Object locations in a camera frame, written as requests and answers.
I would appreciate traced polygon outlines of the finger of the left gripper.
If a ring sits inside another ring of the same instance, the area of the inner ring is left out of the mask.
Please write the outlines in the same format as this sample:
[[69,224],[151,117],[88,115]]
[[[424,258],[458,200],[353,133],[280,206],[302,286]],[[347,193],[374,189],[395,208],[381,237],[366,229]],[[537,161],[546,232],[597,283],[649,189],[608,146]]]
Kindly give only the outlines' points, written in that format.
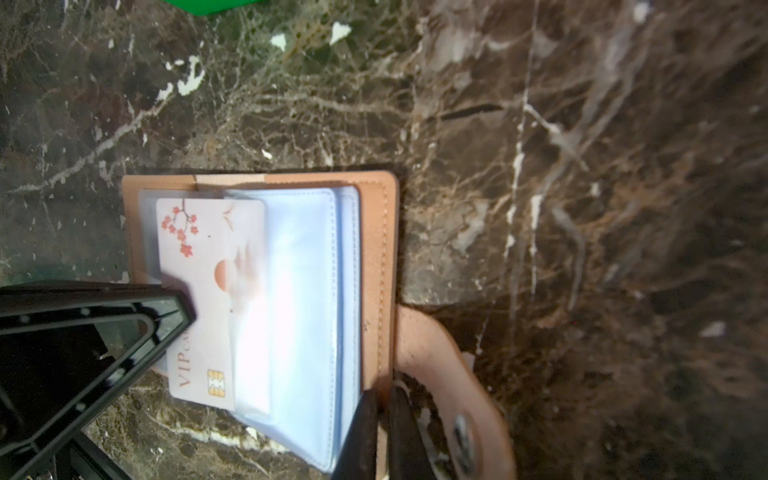
[[83,430],[195,319],[184,292],[159,285],[2,288],[2,478],[127,478]]

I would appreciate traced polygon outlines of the green plastic card tray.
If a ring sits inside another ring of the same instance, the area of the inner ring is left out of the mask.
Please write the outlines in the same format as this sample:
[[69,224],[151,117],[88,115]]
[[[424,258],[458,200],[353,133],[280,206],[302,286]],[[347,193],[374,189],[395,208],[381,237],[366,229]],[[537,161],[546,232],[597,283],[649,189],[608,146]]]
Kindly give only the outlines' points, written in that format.
[[207,16],[254,3],[260,3],[261,0],[165,0],[165,2],[192,15]]

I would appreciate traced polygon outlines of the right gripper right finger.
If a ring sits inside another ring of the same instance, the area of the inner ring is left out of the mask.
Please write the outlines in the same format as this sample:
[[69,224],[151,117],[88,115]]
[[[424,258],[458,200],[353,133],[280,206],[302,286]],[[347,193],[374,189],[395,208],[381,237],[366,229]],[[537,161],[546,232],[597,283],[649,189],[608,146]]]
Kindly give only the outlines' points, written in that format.
[[393,385],[389,396],[388,472],[391,480],[436,480],[406,391]]

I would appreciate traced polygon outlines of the tan leather card holder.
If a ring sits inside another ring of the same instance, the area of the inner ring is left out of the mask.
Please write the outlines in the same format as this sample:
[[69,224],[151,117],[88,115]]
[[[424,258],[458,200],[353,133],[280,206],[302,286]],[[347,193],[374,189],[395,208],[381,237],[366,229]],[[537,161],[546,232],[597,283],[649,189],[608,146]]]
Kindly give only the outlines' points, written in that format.
[[459,478],[516,478],[507,423],[463,360],[453,337],[437,320],[395,302],[399,186],[392,173],[126,175],[122,192],[131,277],[136,283],[150,280],[140,240],[142,191],[221,193],[342,186],[356,188],[361,200],[363,386],[374,388],[387,404],[394,372],[413,378],[436,404]]

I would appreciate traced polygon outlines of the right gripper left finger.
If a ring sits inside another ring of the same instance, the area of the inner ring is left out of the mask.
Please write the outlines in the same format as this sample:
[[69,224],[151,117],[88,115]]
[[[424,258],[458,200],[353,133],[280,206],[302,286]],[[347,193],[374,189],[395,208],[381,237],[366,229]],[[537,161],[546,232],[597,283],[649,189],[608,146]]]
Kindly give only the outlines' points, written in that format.
[[362,393],[332,480],[374,480],[377,460],[378,403],[374,390]]

